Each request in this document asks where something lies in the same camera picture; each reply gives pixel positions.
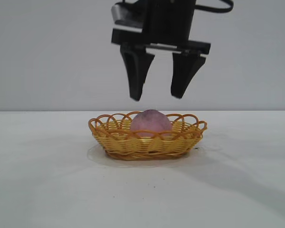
wicker basket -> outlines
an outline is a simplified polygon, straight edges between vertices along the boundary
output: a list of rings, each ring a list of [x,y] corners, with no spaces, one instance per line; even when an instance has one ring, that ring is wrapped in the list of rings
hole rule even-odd
[[[177,159],[187,154],[203,138],[203,132],[207,129],[207,123],[199,121],[194,115],[168,114],[172,131],[132,132],[132,118],[138,113],[105,114],[89,121],[93,136],[110,157],[127,161]],[[140,137],[137,135],[140,132],[153,133],[153,137]],[[167,133],[171,133],[170,136],[163,136]]]

black cable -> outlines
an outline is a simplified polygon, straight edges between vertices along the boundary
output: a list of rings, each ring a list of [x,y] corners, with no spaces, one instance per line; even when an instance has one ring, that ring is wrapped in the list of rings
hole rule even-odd
[[[195,5],[195,9],[212,12],[212,13],[228,13],[232,11],[233,5],[234,5],[232,0],[220,0],[220,1],[228,4],[230,7],[229,8],[215,8],[215,7],[210,7],[210,6]]]

basket rim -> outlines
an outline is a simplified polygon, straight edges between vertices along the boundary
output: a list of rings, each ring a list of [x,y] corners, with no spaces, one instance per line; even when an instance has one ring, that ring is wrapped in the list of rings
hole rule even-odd
[[[195,130],[194,131],[187,131],[187,132],[178,132],[178,131],[174,131],[174,130],[171,130],[171,131],[163,131],[163,132],[154,132],[154,131],[149,131],[149,130],[138,130],[138,131],[131,131],[131,130],[125,130],[125,129],[108,129],[108,130],[105,130],[105,129],[101,129],[100,126],[106,124],[106,123],[110,123],[110,122],[123,122],[125,121],[126,119],[127,120],[132,120],[131,118],[131,115],[133,114],[139,114],[141,113],[141,111],[133,111],[133,112],[129,112],[127,114],[123,114],[123,113],[115,113],[115,114],[102,114],[100,116],[98,116],[97,118],[92,118],[88,121],[88,126],[92,132],[92,134],[96,137],[100,137],[99,133],[98,132],[101,132],[103,133],[104,135],[110,137],[110,138],[113,138],[115,140],[120,140],[118,138],[116,138],[114,135],[112,135],[113,133],[124,133],[124,134],[127,134],[128,136],[123,139],[123,140],[128,140],[130,138],[135,138],[135,139],[155,139],[155,138],[160,138],[161,140],[165,140],[165,138],[167,138],[167,136],[163,136],[163,134],[167,134],[167,133],[172,133],[172,134],[175,134],[175,136],[172,138],[172,140],[176,140],[180,137],[183,137],[185,139],[188,139],[187,138],[187,135],[197,135],[198,138],[202,138],[203,137],[203,132],[208,128],[207,127],[207,122],[205,121],[200,121],[198,120],[197,116],[193,115],[193,114],[165,114],[167,117],[172,117],[172,116],[175,116],[176,119],[174,121],[171,121],[172,123],[173,122],[181,122],[183,124],[187,124],[189,125],[189,127],[187,128],[191,128],[191,127],[195,127]],[[114,116],[123,116],[122,119],[116,119]],[[106,118],[107,117],[107,121],[106,122],[102,122],[100,119],[102,118]],[[190,124],[188,122],[185,121],[185,117],[192,117],[195,119],[195,123],[193,124]],[[203,124],[203,128],[200,129],[199,128],[199,125],[200,124]],[[138,135],[138,133],[152,133],[153,136],[152,137],[140,137]]]

white wall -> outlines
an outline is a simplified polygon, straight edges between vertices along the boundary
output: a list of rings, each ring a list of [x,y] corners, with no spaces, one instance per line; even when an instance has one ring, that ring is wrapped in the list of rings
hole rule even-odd
[[[285,0],[196,11],[190,38],[212,43],[206,65],[178,100],[171,53],[156,51],[140,102],[110,43],[116,2],[0,0],[0,110],[285,109]]]

white table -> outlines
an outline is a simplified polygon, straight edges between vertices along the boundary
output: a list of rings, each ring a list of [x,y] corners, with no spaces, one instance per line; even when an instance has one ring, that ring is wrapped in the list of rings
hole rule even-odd
[[[0,113],[0,228],[285,228],[285,112],[178,112],[198,149],[144,162],[105,157],[105,113]]]

